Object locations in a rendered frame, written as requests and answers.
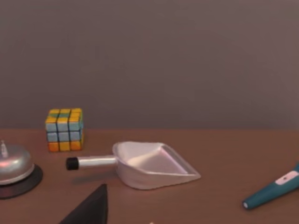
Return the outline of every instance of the teal thermometer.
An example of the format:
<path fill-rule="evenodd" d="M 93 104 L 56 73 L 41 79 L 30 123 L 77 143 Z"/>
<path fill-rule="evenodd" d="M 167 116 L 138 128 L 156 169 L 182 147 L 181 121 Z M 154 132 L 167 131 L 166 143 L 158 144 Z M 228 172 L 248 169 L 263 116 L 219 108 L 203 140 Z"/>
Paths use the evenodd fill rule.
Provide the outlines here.
<path fill-rule="evenodd" d="M 299 163 L 291 172 L 254 193 L 242 204 L 246 209 L 254 209 L 297 188 L 299 188 Z"/>

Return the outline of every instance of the rubik's cube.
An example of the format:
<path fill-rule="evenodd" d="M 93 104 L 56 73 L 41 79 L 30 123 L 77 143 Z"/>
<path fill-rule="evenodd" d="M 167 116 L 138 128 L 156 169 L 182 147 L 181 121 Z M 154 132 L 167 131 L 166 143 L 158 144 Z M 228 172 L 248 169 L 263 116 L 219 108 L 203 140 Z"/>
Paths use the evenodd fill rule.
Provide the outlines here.
<path fill-rule="evenodd" d="M 80 108 L 52 109 L 46 119 L 48 149 L 51 152 L 83 148 L 83 116 Z"/>

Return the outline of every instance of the wooden tabletop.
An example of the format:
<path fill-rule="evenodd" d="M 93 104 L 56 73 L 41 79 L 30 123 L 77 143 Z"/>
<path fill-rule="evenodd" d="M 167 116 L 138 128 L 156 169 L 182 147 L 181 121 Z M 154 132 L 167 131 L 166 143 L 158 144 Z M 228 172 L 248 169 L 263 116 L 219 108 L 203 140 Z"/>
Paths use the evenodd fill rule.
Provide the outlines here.
<path fill-rule="evenodd" d="M 242 199 L 290 171 L 299 156 L 293 131 L 86 130 L 81 152 L 48 153 L 44 130 L 1 129 L 7 144 L 21 144 L 44 172 L 34 190 L 0 200 L 1 224 L 58 224 L 102 183 L 108 184 L 109 224 L 298 223 L 299 191 L 255 210 Z M 202 175 L 187 184 L 151 191 L 124 185 L 113 170 L 67 171 L 65 159 L 111 154 L 119 141 L 163 142 Z"/>

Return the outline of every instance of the plain backdrop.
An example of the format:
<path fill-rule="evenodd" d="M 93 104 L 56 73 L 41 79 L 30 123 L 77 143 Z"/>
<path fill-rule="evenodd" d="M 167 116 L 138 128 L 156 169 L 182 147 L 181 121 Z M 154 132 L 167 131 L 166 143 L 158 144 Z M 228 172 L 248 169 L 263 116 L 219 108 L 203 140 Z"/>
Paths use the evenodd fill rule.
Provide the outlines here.
<path fill-rule="evenodd" d="M 0 127 L 296 128 L 299 0 L 1 0 Z"/>

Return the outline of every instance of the black handle tip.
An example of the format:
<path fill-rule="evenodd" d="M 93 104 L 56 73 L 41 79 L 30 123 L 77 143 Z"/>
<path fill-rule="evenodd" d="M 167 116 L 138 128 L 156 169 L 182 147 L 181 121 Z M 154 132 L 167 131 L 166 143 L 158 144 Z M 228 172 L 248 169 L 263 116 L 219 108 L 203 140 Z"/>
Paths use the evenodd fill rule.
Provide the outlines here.
<path fill-rule="evenodd" d="M 77 157 L 71 157 L 66 159 L 66 169 L 67 170 L 77 170 L 79 169 L 79 160 Z"/>

